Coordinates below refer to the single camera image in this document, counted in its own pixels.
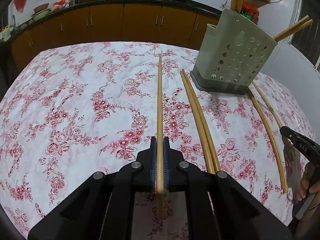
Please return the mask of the person's right hand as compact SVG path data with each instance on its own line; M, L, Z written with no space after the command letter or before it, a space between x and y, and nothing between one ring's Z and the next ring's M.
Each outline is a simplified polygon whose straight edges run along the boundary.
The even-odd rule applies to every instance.
M312 176L312 173L314 171L314 166L311 163L307 163L305 166L305 170L302 176L302 179L300 181L300 185L298 187L298 192L297 192L297 199L301 201L306 197L306 193L308 190L310 190L310 193L315 193L315 197L311 203L311 205L319 205L320 202L320 197L319 197L319 191L320 191L320 186L319 186L319 181L314 183L312 186L309 186L310 184L310 179Z

